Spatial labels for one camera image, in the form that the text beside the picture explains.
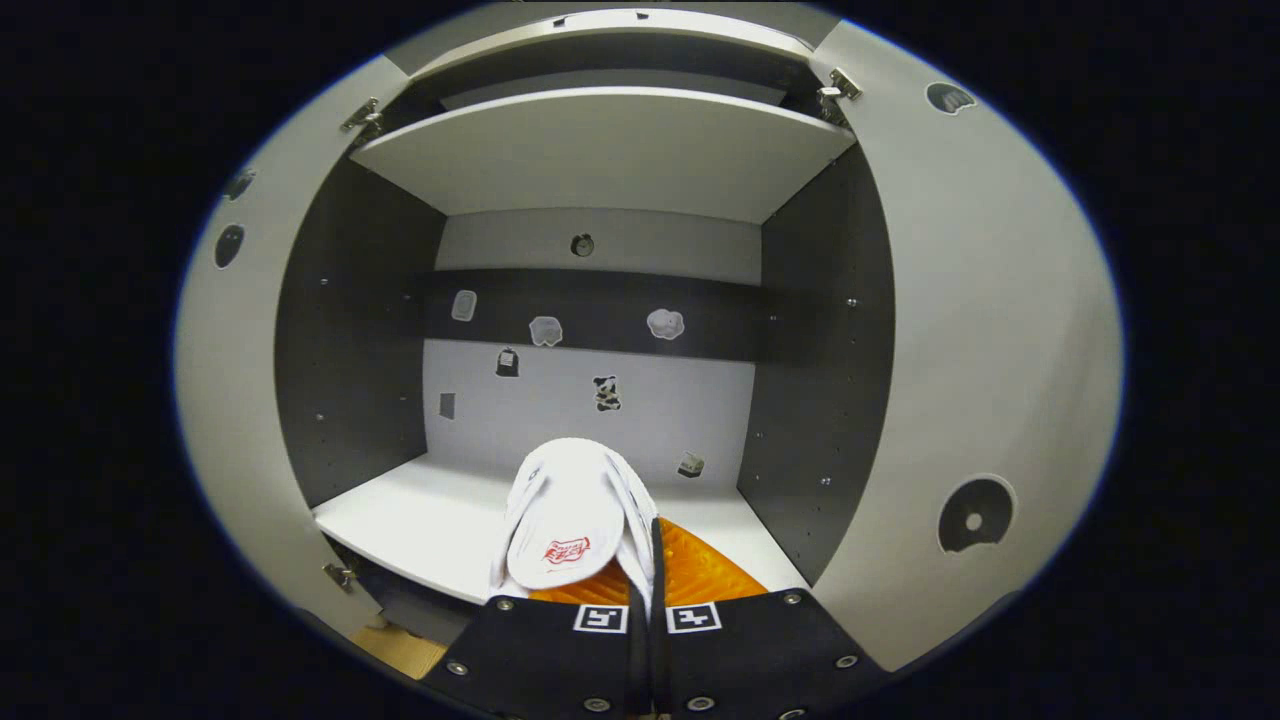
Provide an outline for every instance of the panda sticker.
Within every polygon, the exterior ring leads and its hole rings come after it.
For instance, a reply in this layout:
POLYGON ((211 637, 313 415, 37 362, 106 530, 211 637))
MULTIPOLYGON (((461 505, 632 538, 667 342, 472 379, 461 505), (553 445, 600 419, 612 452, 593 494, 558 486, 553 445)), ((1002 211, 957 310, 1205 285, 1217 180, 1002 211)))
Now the panda sticker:
POLYGON ((595 409, 600 413, 608 410, 621 410, 622 398, 618 397, 618 378, 617 375, 607 375, 603 378, 591 378, 595 383, 595 409))

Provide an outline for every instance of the upper shelf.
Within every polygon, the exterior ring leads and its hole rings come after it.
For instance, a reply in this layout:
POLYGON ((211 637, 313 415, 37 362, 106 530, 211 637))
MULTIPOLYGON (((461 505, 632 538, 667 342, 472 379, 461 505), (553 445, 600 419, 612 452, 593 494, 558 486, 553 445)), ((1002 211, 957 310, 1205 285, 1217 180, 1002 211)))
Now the upper shelf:
POLYGON ((591 87, 471 105, 351 158, 445 215, 620 208, 763 224, 852 145, 847 129, 750 100, 591 87))

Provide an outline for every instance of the black background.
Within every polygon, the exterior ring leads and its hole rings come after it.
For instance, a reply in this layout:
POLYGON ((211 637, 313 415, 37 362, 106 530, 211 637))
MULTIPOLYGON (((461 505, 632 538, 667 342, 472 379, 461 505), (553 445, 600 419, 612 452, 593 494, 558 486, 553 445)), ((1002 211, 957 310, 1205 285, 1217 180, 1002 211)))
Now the black background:
MULTIPOLYGON (((238 564, 169 395, 174 301, 216 193, 296 108, 442 15, 428 5, 6 10, 10 347, 28 360, 12 387, 29 402, 10 420, 32 460, 9 480, 35 497, 10 509, 42 510, 9 525, 15 705, 443 716, 306 630, 238 564)), ((1267 711, 1275 573, 1251 524, 1274 478, 1275 423, 1257 405, 1275 386, 1261 352, 1276 234, 1248 200, 1275 174, 1260 63, 1274 65, 1277 24, 1263 3, 1110 5, 850 9, 1052 159, 1103 236, 1130 333, 1124 430, 1073 541, 1021 602, 860 716, 1267 711)))

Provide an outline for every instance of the gray wall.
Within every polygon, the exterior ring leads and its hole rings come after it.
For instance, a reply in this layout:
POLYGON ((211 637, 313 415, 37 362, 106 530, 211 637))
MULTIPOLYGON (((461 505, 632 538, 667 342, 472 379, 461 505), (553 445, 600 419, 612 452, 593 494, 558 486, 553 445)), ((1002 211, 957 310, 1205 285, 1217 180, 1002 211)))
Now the gray wall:
POLYGON ((298 231, 280 291, 280 424, 315 507, 426 452, 420 287, 444 215, 340 160, 298 231))
POLYGON ((813 584, 867 486, 893 364, 888 229, 861 146, 764 223, 762 243, 776 319, 755 370, 737 487, 813 584))

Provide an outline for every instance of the cloud sticker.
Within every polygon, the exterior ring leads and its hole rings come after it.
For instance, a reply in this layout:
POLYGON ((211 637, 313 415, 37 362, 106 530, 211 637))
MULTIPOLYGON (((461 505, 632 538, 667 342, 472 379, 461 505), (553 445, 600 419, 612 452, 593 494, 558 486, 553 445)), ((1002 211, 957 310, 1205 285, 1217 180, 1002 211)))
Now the cloud sticker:
POLYGON ((559 327, 559 320, 547 315, 539 315, 534 318, 532 323, 529 323, 529 334, 532 336, 534 345, 545 345, 547 347, 554 347, 556 343, 564 340, 564 329, 559 327))
POLYGON ((649 332, 662 340, 676 340, 685 332, 685 316, 675 310, 654 310, 649 313, 649 332))

